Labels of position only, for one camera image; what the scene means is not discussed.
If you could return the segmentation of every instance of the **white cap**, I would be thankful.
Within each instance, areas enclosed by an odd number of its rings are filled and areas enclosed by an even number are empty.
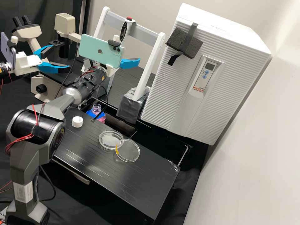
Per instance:
[[[115,35],[113,36],[113,40],[119,42],[119,41],[120,41],[120,36],[117,35],[117,34],[115,34]]]
[[[72,126],[73,127],[79,128],[79,127],[82,127],[82,124],[83,124],[83,118],[82,117],[79,117],[79,116],[73,117],[73,119],[72,119]]]
[[[18,43],[18,37],[17,36],[12,36],[11,41],[12,41],[12,43],[17,44]]]

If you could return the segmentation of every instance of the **white wall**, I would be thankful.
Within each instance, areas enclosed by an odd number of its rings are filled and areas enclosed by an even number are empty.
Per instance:
[[[300,3],[285,4],[267,35],[273,60],[200,173],[184,225],[300,224]]]
[[[87,32],[90,35],[94,34],[101,11],[104,6],[108,6],[111,11],[123,17],[131,16],[138,24],[148,29],[157,33],[164,32],[168,38],[179,7],[183,2],[251,27],[266,41],[271,51],[275,45],[274,40],[269,38],[268,34],[271,30],[276,29],[283,16],[282,11],[286,7],[286,1],[279,0],[93,0]],[[109,27],[103,38],[105,40],[112,39],[113,34],[119,33],[120,31]],[[152,47],[131,37],[124,42],[124,45],[127,48],[124,57],[140,57],[140,67],[144,68]],[[163,51],[164,48],[156,61],[153,73],[157,71]]]

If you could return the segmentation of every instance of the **plastic bottle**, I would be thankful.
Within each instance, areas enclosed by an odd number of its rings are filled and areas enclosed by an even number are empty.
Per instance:
[[[94,104],[93,108],[88,110],[86,112],[86,114],[88,114],[91,117],[95,117],[96,115],[98,115],[98,113],[101,111],[101,105],[100,104]],[[100,114],[100,116],[97,118],[98,121],[100,121],[101,123],[104,123],[106,119],[106,114],[104,112],[102,112]]]

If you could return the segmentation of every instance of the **display screen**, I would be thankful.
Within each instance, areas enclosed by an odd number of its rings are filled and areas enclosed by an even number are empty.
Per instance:
[[[215,65],[207,63],[206,66],[205,66],[205,69],[213,70],[214,67],[215,67]]]

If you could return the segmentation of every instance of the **black strap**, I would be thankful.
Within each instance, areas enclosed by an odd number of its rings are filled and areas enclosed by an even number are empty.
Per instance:
[[[195,30],[197,29],[197,26],[198,26],[197,23],[193,23],[191,25],[190,30],[188,31],[183,44],[180,46],[180,50],[170,58],[168,65],[173,66],[175,60],[185,52],[186,48],[188,47],[188,44],[190,43],[195,33]]]

